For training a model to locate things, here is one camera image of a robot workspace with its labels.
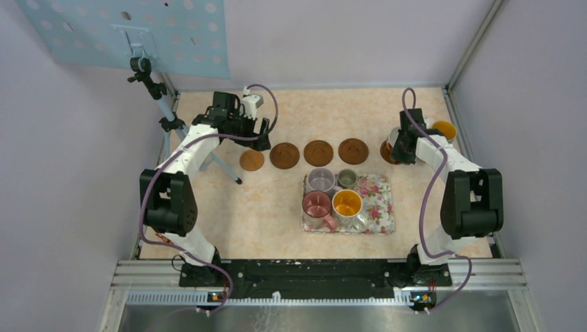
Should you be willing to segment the white cup red handle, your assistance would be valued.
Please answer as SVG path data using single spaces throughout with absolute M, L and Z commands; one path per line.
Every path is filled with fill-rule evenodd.
M 400 127 L 394 127 L 391 129 L 390 133 L 388 134 L 387 138 L 386 138 L 386 145 L 388 148 L 393 149 L 397 138 L 399 136 L 399 130 Z

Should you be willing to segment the brown coaster five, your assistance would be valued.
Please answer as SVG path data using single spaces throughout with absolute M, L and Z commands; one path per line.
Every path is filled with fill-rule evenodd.
M 387 141 L 383 141 L 379 150 L 381 157 L 391 165 L 399 165 L 400 162 L 392 158 L 392 151 L 392 145 Z

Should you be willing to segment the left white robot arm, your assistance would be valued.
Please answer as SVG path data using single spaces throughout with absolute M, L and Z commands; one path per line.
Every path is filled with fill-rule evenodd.
M 196 225 L 198 207 L 191 180 L 225 139 L 257 151 L 270 149 L 274 123 L 263 118 L 260 132 L 255 132 L 263 103 L 263 97 L 248 88 L 242 97 L 214 92 L 212 104 L 192 121 L 181 144 L 156 169 L 140 175 L 140 228 L 152 229 L 163 236 L 161 245 L 178 250 L 187 263 L 187 275 L 198 286 L 220 286 L 229 278 L 219 265 L 216 247 Z

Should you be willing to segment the brown coaster two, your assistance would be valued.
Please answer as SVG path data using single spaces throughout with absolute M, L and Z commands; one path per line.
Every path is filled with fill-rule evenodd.
M 314 167 L 324 167 L 332 161 L 334 150 L 332 146 L 324 140 L 313 140 L 306 144 L 303 156 L 305 161 L 310 165 Z

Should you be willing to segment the light brown small coaster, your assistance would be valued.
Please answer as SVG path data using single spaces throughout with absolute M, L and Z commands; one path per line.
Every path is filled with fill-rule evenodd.
M 250 149 L 242 153 L 239 162 L 243 170 L 254 172 L 262 168 L 265 157 L 262 152 Z

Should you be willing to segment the brown coaster three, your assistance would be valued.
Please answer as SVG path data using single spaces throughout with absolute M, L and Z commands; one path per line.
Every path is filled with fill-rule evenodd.
M 349 165 L 360 165 L 369 156 L 369 149 L 365 142 L 358 138 L 348 138 L 338 146 L 338 155 Z

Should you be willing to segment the brown coaster one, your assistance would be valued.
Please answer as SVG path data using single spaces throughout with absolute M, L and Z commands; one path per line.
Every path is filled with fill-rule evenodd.
M 278 169 L 291 169 L 298 164 L 300 152 L 294 144 L 282 142 L 271 149 L 269 158 L 274 167 Z

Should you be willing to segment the blue mug yellow inside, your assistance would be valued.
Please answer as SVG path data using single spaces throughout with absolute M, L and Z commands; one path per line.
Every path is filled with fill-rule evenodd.
M 432 128 L 438 135 L 444 136 L 449 143 L 453 143 L 458 135 L 457 128 L 451 122 L 437 121 L 432 124 Z

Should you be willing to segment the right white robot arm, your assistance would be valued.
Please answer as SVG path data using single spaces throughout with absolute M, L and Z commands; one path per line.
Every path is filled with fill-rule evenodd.
M 421 109 L 404 109 L 392 145 L 391 158 L 403 165 L 416 160 L 434 171 L 419 212 L 420 242 L 412 247 L 406 263 L 391 276 L 397 287 L 423 286 L 444 278 L 448 260 L 477 238 L 502 229 L 503 177 L 464 157 L 438 129 L 429 129 Z M 440 226 L 424 234 L 424 217 L 433 184 L 444 182 Z

